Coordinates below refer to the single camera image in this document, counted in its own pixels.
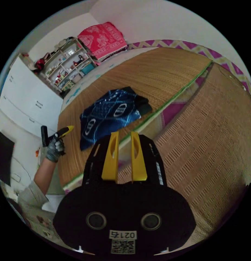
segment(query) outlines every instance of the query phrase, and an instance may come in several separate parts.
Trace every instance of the television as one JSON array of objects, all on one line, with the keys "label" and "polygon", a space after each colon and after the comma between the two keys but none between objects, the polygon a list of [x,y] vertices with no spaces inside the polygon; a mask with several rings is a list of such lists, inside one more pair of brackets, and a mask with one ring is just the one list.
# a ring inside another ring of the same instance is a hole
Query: television
[{"label": "television", "polygon": [[10,186],[10,167],[15,143],[0,132],[0,180]]}]

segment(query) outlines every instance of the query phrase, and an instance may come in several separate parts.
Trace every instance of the blue towel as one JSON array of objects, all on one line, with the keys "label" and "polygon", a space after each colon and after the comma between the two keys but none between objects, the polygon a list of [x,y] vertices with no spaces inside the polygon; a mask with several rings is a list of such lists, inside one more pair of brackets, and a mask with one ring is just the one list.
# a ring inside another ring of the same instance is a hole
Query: blue towel
[{"label": "blue towel", "polygon": [[80,149],[87,149],[151,110],[148,99],[137,95],[131,87],[107,92],[80,115]]}]

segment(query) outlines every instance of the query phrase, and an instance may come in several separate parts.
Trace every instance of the gray glove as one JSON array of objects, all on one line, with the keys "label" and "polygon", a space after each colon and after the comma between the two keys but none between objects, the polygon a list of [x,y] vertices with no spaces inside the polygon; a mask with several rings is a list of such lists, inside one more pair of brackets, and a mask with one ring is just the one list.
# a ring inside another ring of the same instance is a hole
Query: gray glove
[{"label": "gray glove", "polygon": [[55,134],[54,138],[47,147],[46,158],[52,162],[58,162],[58,159],[61,155],[64,154],[65,146],[62,139],[57,138]]}]

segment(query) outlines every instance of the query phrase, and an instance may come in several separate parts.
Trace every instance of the qr code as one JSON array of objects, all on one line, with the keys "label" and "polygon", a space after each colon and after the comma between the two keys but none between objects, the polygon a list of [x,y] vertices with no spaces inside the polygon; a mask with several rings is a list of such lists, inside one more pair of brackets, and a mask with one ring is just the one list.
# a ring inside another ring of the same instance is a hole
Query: qr code
[{"label": "qr code", "polygon": [[135,240],[112,240],[111,254],[135,254]]}]

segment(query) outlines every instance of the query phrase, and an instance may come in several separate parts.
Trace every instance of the pink patterned bedsheet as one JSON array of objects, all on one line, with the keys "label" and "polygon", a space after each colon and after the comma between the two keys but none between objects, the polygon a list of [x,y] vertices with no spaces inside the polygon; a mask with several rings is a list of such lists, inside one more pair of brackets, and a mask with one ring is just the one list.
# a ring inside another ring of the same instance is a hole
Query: pink patterned bedsheet
[{"label": "pink patterned bedsheet", "polygon": [[127,47],[123,34],[110,22],[90,26],[83,30],[78,39],[81,40],[98,59]]}]

